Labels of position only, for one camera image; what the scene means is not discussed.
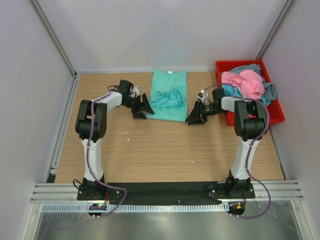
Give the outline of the teal green t shirt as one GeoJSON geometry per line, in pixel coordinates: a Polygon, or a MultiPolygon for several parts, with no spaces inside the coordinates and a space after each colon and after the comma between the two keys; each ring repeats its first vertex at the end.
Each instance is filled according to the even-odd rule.
{"type": "Polygon", "coordinates": [[[187,118],[188,85],[186,71],[156,69],[151,80],[149,104],[154,111],[148,119],[184,122],[187,118]]]}

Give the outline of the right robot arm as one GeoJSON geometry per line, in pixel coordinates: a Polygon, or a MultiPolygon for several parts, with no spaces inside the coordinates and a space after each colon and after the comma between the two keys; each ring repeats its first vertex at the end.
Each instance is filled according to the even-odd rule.
{"type": "Polygon", "coordinates": [[[230,198],[242,198],[251,191],[251,166],[260,140],[269,128],[270,116],[262,101],[238,96],[226,96],[223,88],[212,91],[213,100],[202,90],[185,119],[188,125],[201,125],[209,116],[234,113],[234,132],[238,137],[235,160],[225,183],[219,189],[230,198]]]}

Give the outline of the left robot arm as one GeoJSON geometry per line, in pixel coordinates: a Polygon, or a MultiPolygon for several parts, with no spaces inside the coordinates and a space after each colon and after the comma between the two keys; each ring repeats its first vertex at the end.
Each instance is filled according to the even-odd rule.
{"type": "Polygon", "coordinates": [[[118,85],[108,86],[103,96],[80,102],[75,132],[84,149],[85,172],[82,182],[76,186],[78,200],[101,200],[111,188],[105,183],[102,142],[107,132],[108,112],[120,106],[130,109],[134,119],[145,120],[144,113],[154,114],[141,88],[123,79],[118,85]]]}

